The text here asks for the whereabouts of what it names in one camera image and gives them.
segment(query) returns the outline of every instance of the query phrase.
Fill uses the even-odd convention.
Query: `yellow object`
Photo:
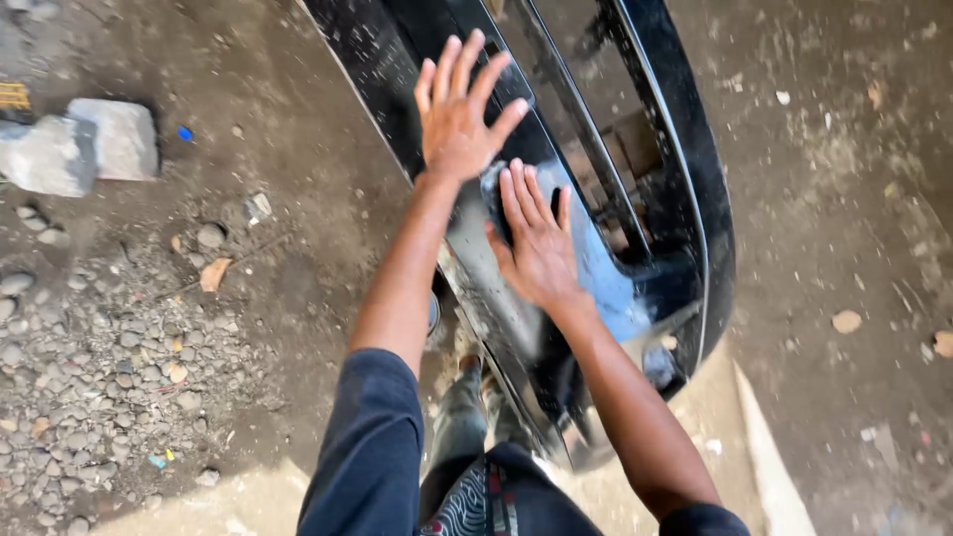
[[[0,108],[30,109],[27,87],[19,82],[0,82]]]

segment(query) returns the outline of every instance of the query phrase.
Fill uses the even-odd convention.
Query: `finger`
[[[519,121],[522,121],[523,116],[529,112],[529,109],[530,105],[524,98],[518,98],[506,105],[506,108],[497,117],[497,121],[493,123],[493,127],[490,128],[490,136],[493,137],[497,150],[503,147],[506,138],[510,137],[510,134],[517,128]]]
[[[451,35],[447,39],[447,44],[443,47],[443,53],[439,61],[436,62],[436,72],[434,73],[434,102],[447,100],[447,94],[450,92],[450,74],[454,70],[456,57],[460,55],[460,38]]]
[[[467,44],[460,51],[460,57],[454,67],[454,79],[451,82],[450,93],[463,98],[467,96],[467,88],[470,87],[470,73],[473,72],[474,65],[477,64],[477,56],[483,50],[483,43],[486,38],[480,30],[474,30],[467,39]]]
[[[539,215],[539,209],[537,209],[536,203],[533,201],[533,196],[530,195],[529,188],[526,186],[526,175],[523,173],[523,161],[519,158],[514,158],[510,161],[510,173],[513,174],[513,189],[517,193],[519,210],[522,211],[523,217],[526,218],[526,223],[529,223],[530,227],[539,225],[542,223],[542,216]]]
[[[546,196],[544,196],[542,191],[539,189],[536,166],[526,166],[523,173],[526,174],[526,186],[530,191],[530,196],[533,197],[533,201],[536,203],[537,210],[539,211],[539,215],[542,216],[542,220],[546,223],[556,226],[557,224],[556,218],[553,216],[553,208],[550,206],[549,201],[546,200]]]
[[[414,87],[414,98],[421,116],[430,111],[430,90],[434,85],[434,71],[436,71],[434,60],[430,58],[423,60],[423,65],[420,66],[420,77]]]
[[[483,232],[486,233],[486,240],[490,242],[490,249],[493,250],[493,255],[497,258],[499,272],[506,277],[510,273],[510,270],[517,265],[513,259],[513,250],[506,245],[506,242],[499,236],[493,223],[490,221],[486,221],[483,224]]]
[[[494,54],[486,67],[480,70],[474,81],[474,87],[470,90],[470,98],[478,102],[481,107],[486,107],[486,101],[490,100],[493,94],[493,87],[499,80],[499,75],[510,65],[510,53],[499,52]]]
[[[503,200],[503,214],[506,216],[506,221],[516,235],[526,228],[526,218],[523,217],[523,211],[519,208],[517,192],[513,188],[513,174],[506,168],[499,172],[499,196]]]
[[[563,186],[559,189],[559,229],[562,229],[562,232],[567,236],[571,237],[573,235],[573,227],[570,225],[571,214],[570,207],[572,206],[573,200],[573,189],[569,186]]]

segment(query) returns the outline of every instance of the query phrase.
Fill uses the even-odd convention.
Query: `dark blue shirt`
[[[390,352],[354,352],[341,370],[298,534],[598,534],[516,445],[434,467],[418,488],[422,455],[414,374]],[[699,504],[662,520],[659,536],[749,534],[728,510]]]

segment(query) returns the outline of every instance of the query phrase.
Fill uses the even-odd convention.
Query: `navy blue sleeve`
[[[659,536],[751,536],[738,516],[716,505],[698,503],[661,520]]]
[[[391,352],[354,352],[337,381],[297,533],[411,534],[422,454],[414,373]]]

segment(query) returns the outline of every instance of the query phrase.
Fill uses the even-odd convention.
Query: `hand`
[[[486,237],[497,256],[499,272],[517,294],[550,316],[560,304],[586,296],[578,284],[576,255],[569,225],[569,188],[559,190],[559,216],[539,190],[537,170],[515,158],[499,172],[503,214],[513,230],[513,249],[487,221]]]
[[[440,180],[463,181],[483,171],[503,147],[503,142],[526,115],[525,99],[511,102],[493,127],[483,123],[483,112],[499,75],[510,63],[500,52],[490,59],[470,85],[470,73],[483,50],[483,32],[474,30],[461,49],[455,35],[447,39],[439,62],[429,58],[420,68],[414,96],[423,126],[423,158],[428,175]]]

